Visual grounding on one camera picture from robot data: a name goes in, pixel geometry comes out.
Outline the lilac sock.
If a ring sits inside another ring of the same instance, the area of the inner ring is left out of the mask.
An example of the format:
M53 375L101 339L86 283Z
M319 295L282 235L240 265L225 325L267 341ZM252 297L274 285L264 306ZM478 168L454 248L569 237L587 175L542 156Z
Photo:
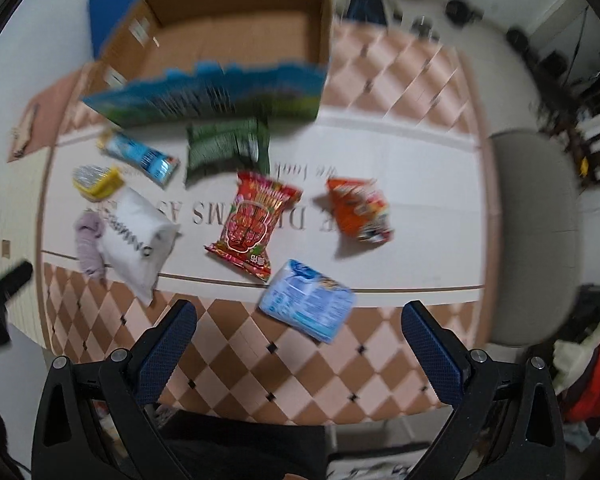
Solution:
M102 281L105 278L105 263L99 251L99 240L105 225L96 211L86 210L74 224L76 258L86 278Z

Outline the white bagged cloth packet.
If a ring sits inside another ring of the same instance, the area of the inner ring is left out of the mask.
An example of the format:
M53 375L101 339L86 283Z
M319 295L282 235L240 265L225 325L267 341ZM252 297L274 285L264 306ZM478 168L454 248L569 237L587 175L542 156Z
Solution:
M100 248L133 295L148 307L180 226L132 188L122 188L116 206L106 213Z

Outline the blue tube packet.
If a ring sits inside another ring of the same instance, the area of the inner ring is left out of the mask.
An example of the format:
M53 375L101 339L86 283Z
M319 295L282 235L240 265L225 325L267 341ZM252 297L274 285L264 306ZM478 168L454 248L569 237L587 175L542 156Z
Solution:
M162 188L169 183L172 174L180 166L177 157L151 148L120 131L107 130L102 133L98 137L97 147L104 154L140 170Z

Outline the red snack packet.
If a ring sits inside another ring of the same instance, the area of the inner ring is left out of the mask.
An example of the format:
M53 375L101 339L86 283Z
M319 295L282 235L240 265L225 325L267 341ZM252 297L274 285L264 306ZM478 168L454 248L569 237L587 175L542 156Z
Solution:
M262 282L271 277L266 248L282 213L298 203L300 188L253 171L239 171L234 202L221 235L206 251Z

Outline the light blue tissue pack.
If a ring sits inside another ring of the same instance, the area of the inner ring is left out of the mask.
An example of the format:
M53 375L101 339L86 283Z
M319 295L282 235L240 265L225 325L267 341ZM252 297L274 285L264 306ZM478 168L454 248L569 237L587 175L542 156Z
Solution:
M331 344L354 304L349 287L289 259L265 289L258 308L312 339Z

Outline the green snack packet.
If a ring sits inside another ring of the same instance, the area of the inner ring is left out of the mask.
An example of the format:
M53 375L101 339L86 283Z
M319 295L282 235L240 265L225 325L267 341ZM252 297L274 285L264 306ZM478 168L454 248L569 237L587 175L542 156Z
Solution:
M184 184L233 171L270 173L270 132L258 118L190 124Z

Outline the orange snack packet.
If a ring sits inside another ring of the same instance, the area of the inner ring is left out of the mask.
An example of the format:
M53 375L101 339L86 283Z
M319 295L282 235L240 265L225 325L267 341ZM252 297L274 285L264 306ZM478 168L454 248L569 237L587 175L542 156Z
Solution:
M329 178L326 188L341 234L370 244L391 240L389 204L374 179Z

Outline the white goose plush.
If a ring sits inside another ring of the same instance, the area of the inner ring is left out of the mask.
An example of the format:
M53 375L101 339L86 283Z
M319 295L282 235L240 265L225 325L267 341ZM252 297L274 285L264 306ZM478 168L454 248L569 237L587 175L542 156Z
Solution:
M562 394L583 375L600 345L600 290L585 289L554 342L553 387Z

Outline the black fleece clothing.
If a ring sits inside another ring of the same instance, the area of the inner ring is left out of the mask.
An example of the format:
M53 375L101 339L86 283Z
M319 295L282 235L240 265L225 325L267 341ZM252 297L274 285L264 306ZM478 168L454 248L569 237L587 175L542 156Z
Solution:
M326 477L321 426L240 422L162 406L155 423L166 446L193 479Z

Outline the small cardboard scrap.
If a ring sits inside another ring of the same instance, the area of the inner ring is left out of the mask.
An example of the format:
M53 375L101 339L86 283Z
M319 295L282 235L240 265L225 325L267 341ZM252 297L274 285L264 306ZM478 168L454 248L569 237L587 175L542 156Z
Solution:
M12 158L21 158L28 147L31 138L35 121L35 116L38 114L38 103L29 107L21 119L20 124L12 129Z

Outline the grey round chair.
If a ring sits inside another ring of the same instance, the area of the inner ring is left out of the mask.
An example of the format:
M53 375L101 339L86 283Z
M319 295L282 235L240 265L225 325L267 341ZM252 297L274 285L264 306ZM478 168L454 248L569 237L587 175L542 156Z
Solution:
M491 340L539 344L557 332L581 279L579 185L569 157L541 133L491 138L502 206L502 255Z

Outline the checkered table mat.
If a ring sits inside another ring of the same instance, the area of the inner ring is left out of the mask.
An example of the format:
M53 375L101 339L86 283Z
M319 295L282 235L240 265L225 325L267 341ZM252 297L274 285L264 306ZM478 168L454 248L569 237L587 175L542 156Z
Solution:
M498 267L500 200L477 87L457 48L400 29L341 23L315 122L271 127L271 170L300 188L268 245L274 269L298 260L346 285L354 308L331 344L319 344L258 308L265 284L212 256L234 200L230 174L185 186L123 177L180 226L145 307L122 279L84 278L73 222L88 203L71 173L107 165L104 122L81 100L93 64L36 92L32 142L7 166L16 194L0 219L0 266L29 258L33 283L10 319L42 348L78 363L129 347L175 301L192 302L198 327L162 395L202 414L276 424L354 424L436 408L400 330L417 299L468 346L489 335ZM374 179L389 204L391 240L340 233L329 178Z

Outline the blue folded mat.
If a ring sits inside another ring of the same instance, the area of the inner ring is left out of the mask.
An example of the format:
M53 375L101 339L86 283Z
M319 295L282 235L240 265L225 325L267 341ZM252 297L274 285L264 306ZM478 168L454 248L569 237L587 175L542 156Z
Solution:
M99 58L102 48L117 24L136 0L88 0L93 58Z

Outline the open cardboard box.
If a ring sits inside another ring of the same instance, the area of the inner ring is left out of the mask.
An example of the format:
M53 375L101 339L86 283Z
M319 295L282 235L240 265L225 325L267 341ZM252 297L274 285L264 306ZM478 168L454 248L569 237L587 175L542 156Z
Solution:
M121 128L215 117L315 119L332 0L136 0L83 102Z

